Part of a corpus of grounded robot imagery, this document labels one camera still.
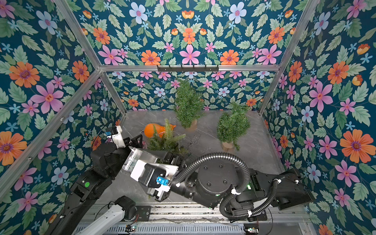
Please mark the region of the light green fern christmas tree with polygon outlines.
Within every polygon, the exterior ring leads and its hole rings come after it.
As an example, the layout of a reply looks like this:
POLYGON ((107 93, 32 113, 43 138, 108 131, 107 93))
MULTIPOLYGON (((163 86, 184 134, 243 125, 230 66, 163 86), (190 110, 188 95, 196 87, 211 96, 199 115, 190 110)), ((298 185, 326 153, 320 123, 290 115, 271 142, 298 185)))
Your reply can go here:
POLYGON ((160 138, 157 134, 155 134, 152 138, 148 138, 147 150, 164 150, 171 153, 180 154, 183 156, 185 161, 188 151, 180 145, 180 142, 186 137, 186 135, 175 135, 174 129, 176 128, 176 125, 171 124, 168 118, 164 120, 164 125, 162 126, 167 127, 167 135, 160 138))

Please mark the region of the clear battery box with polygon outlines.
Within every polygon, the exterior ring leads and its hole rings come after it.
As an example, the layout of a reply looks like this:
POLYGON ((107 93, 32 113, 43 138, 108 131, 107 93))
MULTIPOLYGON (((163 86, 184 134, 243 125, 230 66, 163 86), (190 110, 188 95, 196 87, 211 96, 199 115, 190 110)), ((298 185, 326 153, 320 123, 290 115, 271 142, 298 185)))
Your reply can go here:
POLYGON ((141 148, 131 148, 131 152, 128 155, 122 169, 128 173, 140 173, 145 170, 145 165, 150 163, 156 163, 157 157, 150 151, 141 148))

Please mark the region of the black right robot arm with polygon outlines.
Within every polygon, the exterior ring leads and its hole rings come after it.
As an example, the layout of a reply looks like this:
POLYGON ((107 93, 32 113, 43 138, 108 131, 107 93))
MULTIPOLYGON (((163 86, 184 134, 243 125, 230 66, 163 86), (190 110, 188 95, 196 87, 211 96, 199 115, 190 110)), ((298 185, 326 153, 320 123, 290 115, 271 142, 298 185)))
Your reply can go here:
POLYGON ((171 180, 160 182, 201 206, 211 210, 218 207, 230 221, 254 221, 269 207, 282 211, 314 201, 298 170, 262 173, 227 152, 205 154, 179 166, 171 180))

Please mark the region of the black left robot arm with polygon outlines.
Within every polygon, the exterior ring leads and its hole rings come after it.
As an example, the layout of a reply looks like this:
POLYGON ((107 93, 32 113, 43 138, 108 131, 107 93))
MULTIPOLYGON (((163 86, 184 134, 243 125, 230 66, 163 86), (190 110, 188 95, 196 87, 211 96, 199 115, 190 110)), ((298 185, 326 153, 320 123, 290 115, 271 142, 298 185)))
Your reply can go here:
POLYGON ((121 139, 125 147, 114 142, 102 143, 90 154, 93 166, 82 173, 70 188, 63 209, 45 232, 46 235, 71 235, 86 212, 102 196, 119 174, 132 147, 142 148, 143 136, 121 139))

